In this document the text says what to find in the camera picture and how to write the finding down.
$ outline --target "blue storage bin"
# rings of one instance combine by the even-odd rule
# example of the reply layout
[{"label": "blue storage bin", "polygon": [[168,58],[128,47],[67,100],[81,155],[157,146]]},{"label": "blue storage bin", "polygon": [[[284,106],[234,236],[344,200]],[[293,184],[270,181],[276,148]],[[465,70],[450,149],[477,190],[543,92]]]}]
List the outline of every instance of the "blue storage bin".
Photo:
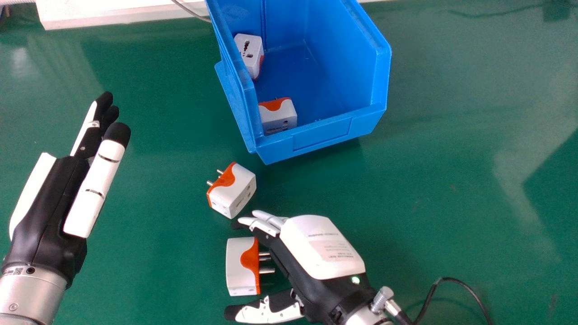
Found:
[{"label": "blue storage bin", "polygon": [[[215,65],[250,153],[265,164],[373,131],[386,110],[391,48],[355,0],[206,0]],[[259,35],[265,59],[251,80],[233,37]],[[264,135],[258,103],[291,97],[296,128]]]}]

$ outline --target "green table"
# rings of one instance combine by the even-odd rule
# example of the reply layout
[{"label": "green table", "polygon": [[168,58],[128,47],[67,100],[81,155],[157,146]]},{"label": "green table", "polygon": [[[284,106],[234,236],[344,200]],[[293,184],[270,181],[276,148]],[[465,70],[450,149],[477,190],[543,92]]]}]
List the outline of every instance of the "green table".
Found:
[{"label": "green table", "polygon": [[[225,243],[248,233],[208,207],[205,181],[233,160],[257,174],[246,211],[329,216],[411,317],[454,276],[496,324],[578,324],[578,9],[536,3],[365,5],[394,52],[382,121],[270,166],[245,149],[209,24],[46,32],[14,6],[0,23],[0,251],[40,153],[67,155],[109,90],[132,140],[56,324],[227,324],[223,308],[251,297],[227,294]],[[460,287],[436,296],[424,324],[484,323]]]}]

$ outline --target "metal prong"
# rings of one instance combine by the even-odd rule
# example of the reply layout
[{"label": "metal prong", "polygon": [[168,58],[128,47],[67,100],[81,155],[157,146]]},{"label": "metal prong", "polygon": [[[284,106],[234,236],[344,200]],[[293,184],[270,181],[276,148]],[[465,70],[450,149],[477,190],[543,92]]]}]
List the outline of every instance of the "metal prong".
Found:
[{"label": "metal prong", "polygon": [[259,274],[273,274],[275,269],[272,267],[263,267],[259,269]]}]

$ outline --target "power adapter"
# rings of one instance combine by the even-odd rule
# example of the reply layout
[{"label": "power adapter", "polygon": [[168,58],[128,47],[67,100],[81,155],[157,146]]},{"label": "power adapter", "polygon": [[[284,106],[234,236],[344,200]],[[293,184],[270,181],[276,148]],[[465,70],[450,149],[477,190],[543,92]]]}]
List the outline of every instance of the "power adapter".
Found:
[{"label": "power adapter", "polygon": [[265,135],[278,133],[297,126],[297,112],[293,101],[283,97],[259,103],[259,114]]},{"label": "power adapter", "polygon": [[269,253],[259,252],[254,237],[231,238],[227,241],[225,275],[230,296],[261,294],[260,275],[275,273],[274,268],[261,268],[260,261],[270,261]]},{"label": "power adapter", "polygon": [[243,58],[243,63],[249,70],[251,79],[257,79],[261,72],[261,64],[265,58],[263,40],[260,36],[237,34],[235,35],[235,44]]},{"label": "power adapter", "polygon": [[255,174],[245,167],[231,163],[207,191],[209,206],[229,219],[233,219],[247,205],[257,189]]}]

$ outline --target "robotic arm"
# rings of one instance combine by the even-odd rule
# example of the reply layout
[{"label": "robotic arm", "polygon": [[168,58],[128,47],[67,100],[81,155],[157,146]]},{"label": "robotic arm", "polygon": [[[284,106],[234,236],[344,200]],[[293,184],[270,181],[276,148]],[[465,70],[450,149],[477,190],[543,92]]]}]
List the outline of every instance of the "robotic arm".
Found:
[{"label": "robotic arm", "polygon": [[42,153],[10,218],[2,264],[0,323],[50,325],[87,254],[97,220],[130,139],[115,123],[106,92],[90,106],[71,155]]},{"label": "robotic arm", "polygon": [[281,323],[305,317],[325,325],[413,325],[387,287],[369,284],[365,264],[329,218],[303,215],[277,217],[253,211],[234,228],[248,228],[292,288],[246,305],[225,309],[225,318],[241,323]]}]

